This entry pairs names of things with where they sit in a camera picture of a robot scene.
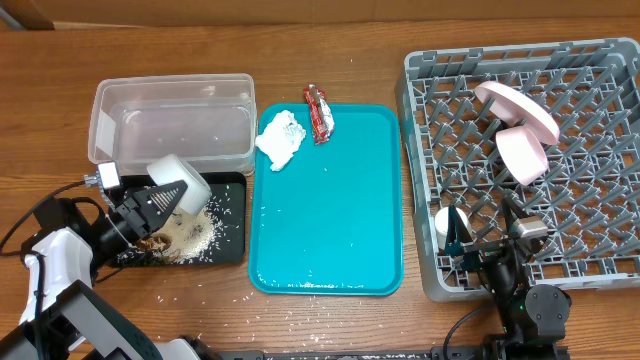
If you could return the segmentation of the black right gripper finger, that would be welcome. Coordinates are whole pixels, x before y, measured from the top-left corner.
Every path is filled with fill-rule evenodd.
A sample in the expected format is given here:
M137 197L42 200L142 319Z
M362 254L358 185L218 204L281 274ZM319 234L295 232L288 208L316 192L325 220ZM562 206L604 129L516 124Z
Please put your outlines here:
M510 197L501 200L501 211L508 235L516 235L516 221L525 217L525 211Z
M473 243L468 228L468 219L460 214L458 208L453 205L448 207L448 228L445 240L444 252L449 256L460 256L463 248Z

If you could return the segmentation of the white paper cup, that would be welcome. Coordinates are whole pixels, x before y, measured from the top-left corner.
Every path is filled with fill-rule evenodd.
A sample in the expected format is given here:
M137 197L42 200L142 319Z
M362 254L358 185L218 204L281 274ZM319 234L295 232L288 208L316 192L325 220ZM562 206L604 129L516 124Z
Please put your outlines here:
M461 219L463 220L463 223L466 226L467 231L471 233L471 225L469 223L469 219L466 213L460 208L457 208L456 211L458 212ZM447 208L442 208L436 213L436 216L434 217L434 226L436 231L436 240L437 240L438 247L440 250L444 250L446 237L449 229L449 210Z

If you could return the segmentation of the small pink white bowl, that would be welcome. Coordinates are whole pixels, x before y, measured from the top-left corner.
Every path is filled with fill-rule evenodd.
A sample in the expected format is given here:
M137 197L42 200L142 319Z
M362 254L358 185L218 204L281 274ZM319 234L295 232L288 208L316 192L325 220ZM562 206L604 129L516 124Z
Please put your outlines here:
M500 130L495 140L506 168L521 185L528 186L547 171L544 149L528 128L518 126Z

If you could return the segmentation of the large white plate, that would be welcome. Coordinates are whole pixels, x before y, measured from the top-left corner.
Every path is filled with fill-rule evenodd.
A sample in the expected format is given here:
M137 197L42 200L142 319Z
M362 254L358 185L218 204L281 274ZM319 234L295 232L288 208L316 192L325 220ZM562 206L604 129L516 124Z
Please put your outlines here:
M515 126L520 120L536 138L544 144L556 145L560 129L552 116L535 101L518 90L496 81L485 81L473 89L475 96L483 104L492 104L489 111L509 126Z

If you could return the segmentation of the white napkin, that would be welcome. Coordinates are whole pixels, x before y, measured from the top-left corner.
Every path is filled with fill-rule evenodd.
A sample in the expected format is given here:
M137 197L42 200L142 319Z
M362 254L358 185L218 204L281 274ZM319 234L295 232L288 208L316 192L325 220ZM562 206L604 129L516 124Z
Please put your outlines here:
M255 144L271 161L270 169L281 171L297 152L306 137L306 130L291 111L283 110L275 115Z

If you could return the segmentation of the red silver foil wrapper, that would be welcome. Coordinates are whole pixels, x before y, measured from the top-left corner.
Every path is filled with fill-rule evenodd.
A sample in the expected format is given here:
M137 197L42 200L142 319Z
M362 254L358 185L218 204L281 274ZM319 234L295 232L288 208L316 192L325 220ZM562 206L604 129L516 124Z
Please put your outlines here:
M329 141L335 129L335 120L326 99L326 93L314 84L304 90L305 100L310 108L311 126L315 145Z

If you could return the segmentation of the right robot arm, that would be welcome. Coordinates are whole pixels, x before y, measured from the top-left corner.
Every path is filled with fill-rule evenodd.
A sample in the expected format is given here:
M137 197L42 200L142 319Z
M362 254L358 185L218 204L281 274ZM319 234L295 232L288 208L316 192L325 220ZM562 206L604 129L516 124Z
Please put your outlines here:
M568 349L558 342L566 335L572 299L557 286L531 284L526 273L526 264L548 239L549 228L510 198L504 198L501 207L506 235L498 241L475 243L457 209L448 207L445 253L460 257L461 268L478 275L492 302L458 320L431 355L442 359L569 360ZM478 346L450 345L462 324L491 308L498 312L501 334L485 336Z

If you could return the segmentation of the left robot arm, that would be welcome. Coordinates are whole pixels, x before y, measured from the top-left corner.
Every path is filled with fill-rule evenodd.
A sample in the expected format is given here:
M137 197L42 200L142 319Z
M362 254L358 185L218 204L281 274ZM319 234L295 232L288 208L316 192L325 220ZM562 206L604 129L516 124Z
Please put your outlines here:
M139 190L88 222L83 198L53 191L29 213L40 225L16 251L28 268L29 297L19 325L1 341L4 359L66 359L83 342L91 359L200 359L194 341L155 343L93 289L98 270L159 230L186 193L178 180Z

